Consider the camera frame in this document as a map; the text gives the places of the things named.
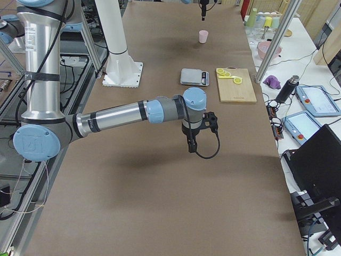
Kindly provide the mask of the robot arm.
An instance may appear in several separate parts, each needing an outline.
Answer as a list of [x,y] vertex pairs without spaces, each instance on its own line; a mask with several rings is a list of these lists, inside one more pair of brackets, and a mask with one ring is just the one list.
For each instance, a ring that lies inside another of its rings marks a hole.
[[[17,14],[25,26],[26,91],[21,98],[27,109],[16,114],[19,124],[13,136],[15,150],[25,159],[42,162],[62,148],[91,133],[140,121],[153,124],[181,120],[189,152],[197,152],[196,135],[204,129],[218,132],[217,117],[206,112],[206,94],[191,87],[172,98],[157,97],[89,114],[63,113],[76,102],[75,90],[86,85],[75,79],[61,87],[60,35],[87,27],[80,1],[18,1]],[[68,99],[62,104],[60,96]]]
[[[181,0],[184,4],[190,4],[190,0]],[[209,4],[209,0],[200,0],[199,1],[199,7],[201,9],[201,20],[205,21],[206,12],[207,12],[207,5]]]

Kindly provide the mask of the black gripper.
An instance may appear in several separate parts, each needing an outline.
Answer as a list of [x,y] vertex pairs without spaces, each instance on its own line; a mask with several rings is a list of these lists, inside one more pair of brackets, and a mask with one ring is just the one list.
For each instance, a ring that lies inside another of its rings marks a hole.
[[210,129],[211,131],[218,131],[218,122],[217,117],[214,112],[206,112],[204,113],[201,129]]
[[201,7],[201,20],[205,21],[206,7],[209,4],[209,0],[199,0],[199,6]]

